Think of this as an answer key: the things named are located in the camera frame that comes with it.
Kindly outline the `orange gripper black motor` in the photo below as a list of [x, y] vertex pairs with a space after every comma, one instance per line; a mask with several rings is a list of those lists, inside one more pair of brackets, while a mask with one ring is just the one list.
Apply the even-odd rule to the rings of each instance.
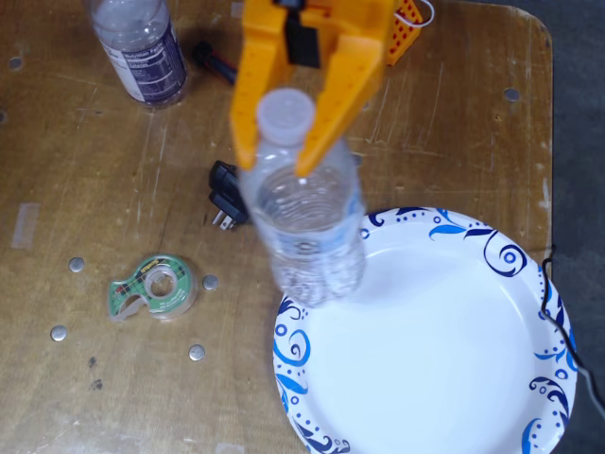
[[[287, 79], [289, 62], [324, 67], [330, 60], [295, 174], [306, 177], [320, 164], [380, 86], [383, 42], [394, 11], [393, 1], [244, 3], [242, 55], [230, 113], [240, 168], [254, 167], [257, 105]], [[361, 38], [340, 38], [344, 35]]]

